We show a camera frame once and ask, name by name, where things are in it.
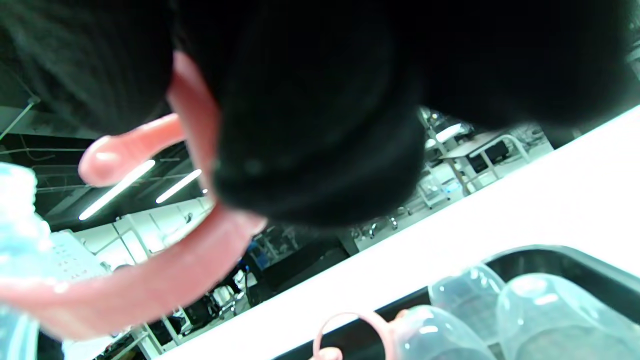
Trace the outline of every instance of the white countertop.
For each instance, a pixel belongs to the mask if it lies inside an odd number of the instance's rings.
[[[640,275],[640,107],[167,352],[269,360],[331,315],[371,311],[508,249],[566,245]],[[495,219],[500,223],[494,226]],[[336,328],[345,322],[335,323]]]

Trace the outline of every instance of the fluorescent light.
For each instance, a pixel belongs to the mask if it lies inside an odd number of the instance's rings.
[[[156,204],[160,204],[164,202],[166,199],[169,199],[174,193],[177,193],[181,188],[187,186],[190,182],[194,181],[196,177],[200,176],[202,170],[194,170],[189,175],[182,178],[182,180],[178,181],[175,185],[173,185],[169,190],[165,191],[164,194],[160,195],[156,199]]]
[[[102,207],[104,207],[109,201],[113,200],[119,193],[123,192],[129,185],[133,184],[135,180],[138,180],[142,175],[151,170],[156,162],[154,160],[147,160],[142,165],[133,169],[127,176],[122,179],[116,186],[112,187],[106,194],[104,194],[98,201],[94,202],[86,210],[84,210],[78,219],[86,220],[93,214],[97,213]]]

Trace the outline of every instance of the ceiling pipe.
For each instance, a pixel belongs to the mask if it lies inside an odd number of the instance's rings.
[[[22,120],[22,118],[27,115],[27,113],[29,112],[29,110],[31,110],[32,107],[36,106],[38,103],[40,102],[40,98],[37,96],[32,96],[29,98],[29,104],[27,105],[26,108],[24,108],[24,110],[22,110],[22,112],[20,112],[18,114],[18,116],[13,120],[13,122],[11,124],[9,124],[9,126],[7,126],[7,128],[0,134],[0,141],[4,138],[5,135],[7,135],[9,133],[9,131],[11,131],[11,129],[13,129],[13,127],[20,122],[20,120]]]

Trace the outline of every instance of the black tray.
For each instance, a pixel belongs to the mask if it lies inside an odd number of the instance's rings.
[[[635,323],[640,323],[640,279],[607,263],[567,247],[531,247],[499,254],[486,264],[505,281],[532,272],[571,280]],[[429,304],[428,287],[394,301],[376,312],[387,321],[398,311]],[[312,342],[298,346],[274,360],[308,360]],[[324,335],[323,347],[339,347],[346,360],[384,360],[378,335],[356,320]]]

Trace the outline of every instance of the clear plastic cup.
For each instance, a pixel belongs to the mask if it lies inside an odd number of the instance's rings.
[[[506,360],[638,360],[634,324],[562,277],[527,274],[509,281],[497,307]]]
[[[429,305],[411,308],[394,336],[400,360],[495,360],[469,326]]]
[[[498,342],[495,306],[504,281],[488,266],[476,265],[429,287],[431,305],[465,322],[486,345]]]

